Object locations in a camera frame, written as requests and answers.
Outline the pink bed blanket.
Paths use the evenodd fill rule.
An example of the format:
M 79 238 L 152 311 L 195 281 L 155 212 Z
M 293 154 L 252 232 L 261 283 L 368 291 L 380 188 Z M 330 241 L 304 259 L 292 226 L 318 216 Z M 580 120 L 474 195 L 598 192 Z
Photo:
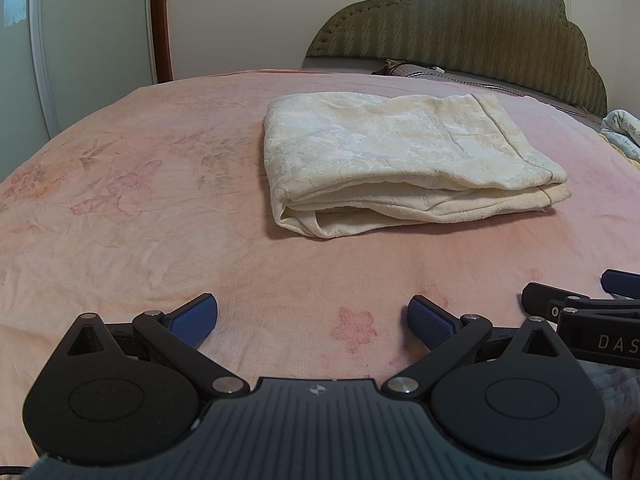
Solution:
M 546 212 L 313 240 L 273 221 L 262 166 L 269 102 L 302 92 L 453 96 L 460 84 L 248 72 L 159 84 L 56 136 L 1 185 L 1 460 L 28 465 L 26 394 L 78 314 L 109 323 L 209 292 L 203 352 L 246 380 L 382 380 L 422 356 L 401 311 L 423 295 L 499 326 L 539 282 L 597 297 L 639 269 L 639 173 L 593 130 L 532 99 L 502 106 L 560 164 Z

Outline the cream white pants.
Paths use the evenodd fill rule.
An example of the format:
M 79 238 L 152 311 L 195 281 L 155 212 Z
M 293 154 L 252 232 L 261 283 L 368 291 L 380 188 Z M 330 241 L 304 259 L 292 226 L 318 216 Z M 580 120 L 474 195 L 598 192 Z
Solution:
M 303 236 L 480 221 L 570 198 L 565 170 L 490 93 L 291 94 L 269 104 L 264 131 L 273 220 Z

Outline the brown wooden door frame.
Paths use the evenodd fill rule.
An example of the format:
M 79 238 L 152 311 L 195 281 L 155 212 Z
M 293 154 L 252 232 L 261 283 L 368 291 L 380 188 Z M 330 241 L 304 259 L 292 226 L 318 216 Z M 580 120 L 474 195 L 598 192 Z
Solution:
M 150 0 L 150 18 L 156 79 L 159 84 L 173 81 L 168 29 L 167 0 Z

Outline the glass sliding wardrobe door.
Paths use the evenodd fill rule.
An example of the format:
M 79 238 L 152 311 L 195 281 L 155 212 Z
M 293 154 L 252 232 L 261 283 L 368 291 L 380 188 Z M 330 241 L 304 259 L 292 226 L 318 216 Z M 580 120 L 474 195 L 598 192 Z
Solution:
M 1 173 L 157 81 L 150 0 L 0 0 Z

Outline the grey striped pillow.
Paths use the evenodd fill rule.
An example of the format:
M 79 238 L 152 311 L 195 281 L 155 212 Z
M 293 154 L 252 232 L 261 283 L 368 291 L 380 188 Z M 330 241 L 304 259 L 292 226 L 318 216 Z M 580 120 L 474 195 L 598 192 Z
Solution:
M 451 70 L 444 70 L 440 67 L 425 67 L 405 61 L 395 60 L 387 60 L 381 68 L 373 72 L 373 75 L 451 82 L 452 84 L 465 84 L 466 86 L 480 90 L 501 92 L 508 94 L 509 96 L 521 96 L 522 98 L 524 98 L 524 96 L 530 96 L 540 102 L 553 106 L 563 113 L 573 116 L 578 120 L 578 122 L 583 122 L 587 126 L 596 129 L 602 126 L 602 116 L 593 114 L 581 106 L 563 102 L 558 98 L 548 96 L 548 94 L 537 90 L 530 90 L 524 87 L 519 87 L 516 84 L 509 84 L 508 82 L 498 81 L 495 79 L 452 72 Z

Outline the crumpled light cloth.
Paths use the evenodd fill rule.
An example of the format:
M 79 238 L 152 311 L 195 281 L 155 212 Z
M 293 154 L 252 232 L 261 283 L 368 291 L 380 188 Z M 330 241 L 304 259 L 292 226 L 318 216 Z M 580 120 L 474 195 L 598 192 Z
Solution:
M 626 110 L 612 110 L 602 119 L 600 135 L 636 165 L 640 162 L 640 122 Z

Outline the green upholstered headboard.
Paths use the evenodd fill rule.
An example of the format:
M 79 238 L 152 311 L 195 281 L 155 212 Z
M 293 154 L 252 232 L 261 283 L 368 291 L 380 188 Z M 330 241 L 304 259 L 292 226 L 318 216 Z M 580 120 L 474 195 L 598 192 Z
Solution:
M 608 111 L 604 82 L 564 0 L 363 0 L 331 16 L 307 54 L 435 65 L 600 116 Z

